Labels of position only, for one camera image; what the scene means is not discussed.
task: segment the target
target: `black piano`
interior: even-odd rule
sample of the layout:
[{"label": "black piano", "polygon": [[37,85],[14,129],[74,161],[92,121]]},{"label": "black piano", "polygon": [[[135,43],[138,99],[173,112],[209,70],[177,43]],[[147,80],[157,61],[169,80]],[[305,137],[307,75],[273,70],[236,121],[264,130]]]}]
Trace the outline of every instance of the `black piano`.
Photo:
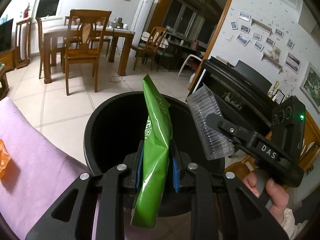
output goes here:
[{"label": "black piano", "polygon": [[272,84],[242,61],[233,66],[211,57],[203,67],[189,94],[205,84],[213,92],[224,118],[266,136],[272,109],[277,106],[267,96]]}]

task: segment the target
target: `human hand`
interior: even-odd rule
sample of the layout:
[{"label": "human hand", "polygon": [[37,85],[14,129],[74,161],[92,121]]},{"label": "human hand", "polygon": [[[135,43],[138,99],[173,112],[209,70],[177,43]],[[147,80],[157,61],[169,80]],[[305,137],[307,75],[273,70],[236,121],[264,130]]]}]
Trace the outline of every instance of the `human hand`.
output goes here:
[{"label": "human hand", "polygon": [[[251,192],[256,197],[260,196],[260,193],[256,188],[257,176],[253,171],[250,172],[249,175],[244,177],[242,182],[251,190]],[[276,184],[273,179],[268,179],[266,184],[266,191],[273,201],[270,213],[281,225],[284,220],[284,210],[289,202],[289,195],[279,184]]]}]

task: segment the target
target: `white sleeve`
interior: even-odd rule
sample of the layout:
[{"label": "white sleeve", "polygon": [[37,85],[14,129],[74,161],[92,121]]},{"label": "white sleeve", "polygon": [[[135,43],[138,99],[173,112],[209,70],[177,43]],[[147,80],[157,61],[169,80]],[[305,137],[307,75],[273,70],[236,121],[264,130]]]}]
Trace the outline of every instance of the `white sleeve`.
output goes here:
[{"label": "white sleeve", "polygon": [[295,220],[294,220],[292,210],[289,208],[286,208],[284,210],[283,215],[284,215],[284,220],[281,226],[289,236],[289,239],[293,240],[302,231],[302,229],[305,227],[308,221],[306,220],[302,224],[295,225]]}]

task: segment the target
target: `silver screw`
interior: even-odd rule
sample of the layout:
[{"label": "silver screw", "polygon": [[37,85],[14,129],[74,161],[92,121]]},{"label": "silver screw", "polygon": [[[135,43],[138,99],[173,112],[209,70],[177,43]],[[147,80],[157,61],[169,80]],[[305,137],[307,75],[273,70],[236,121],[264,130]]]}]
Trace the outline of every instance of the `silver screw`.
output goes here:
[{"label": "silver screw", "polygon": [[236,176],[235,176],[235,174],[233,172],[228,171],[228,172],[226,172],[226,177],[228,179],[234,179]]},{"label": "silver screw", "polygon": [[86,180],[86,179],[88,179],[89,178],[89,174],[88,173],[82,173],[81,175],[80,175],[80,179],[82,179],[82,180]]},{"label": "silver screw", "polygon": [[125,164],[119,164],[118,166],[117,166],[117,169],[119,170],[119,171],[123,171],[123,170],[125,170],[127,168],[127,165],[125,165]]},{"label": "silver screw", "polygon": [[196,163],[189,163],[188,168],[190,170],[195,170],[196,168],[198,168],[198,165]]}]

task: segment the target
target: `tiled floor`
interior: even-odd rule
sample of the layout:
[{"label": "tiled floor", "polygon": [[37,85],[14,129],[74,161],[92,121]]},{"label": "tiled floor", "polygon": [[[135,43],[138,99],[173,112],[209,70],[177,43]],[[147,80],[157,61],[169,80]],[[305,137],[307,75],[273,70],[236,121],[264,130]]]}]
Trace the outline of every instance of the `tiled floor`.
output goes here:
[{"label": "tiled floor", "polygon": [[[127,76],[117,77],[119,57],[114,63],[107,58],[100,60],[98,93],[94,92],[92,65],[71,65],[69,90],[66,95],[65,75],[61,71],[60,58],[57,67],[52,67],[51,84],[44,84],[39,75],[39,57],[33,57],[28,67],[7,73],[9,83],[8,96],[16,104],[26,119],[62,151],[85,163],[83,136],[91,113],[105,100],[119,93],[142,90],[142,79],[149,73],[158,90],[166,95],[185,101],[189,91],[190,71],[168,72],[160,68],[150,71],[150,62],[139,65],[133,71],[134,57],[129,58]],[[240,157],[226,158],[226,166]],[[158,218],[152,230],[152,239],[188,240],[190,239],[190,214],[177,217]]]}]

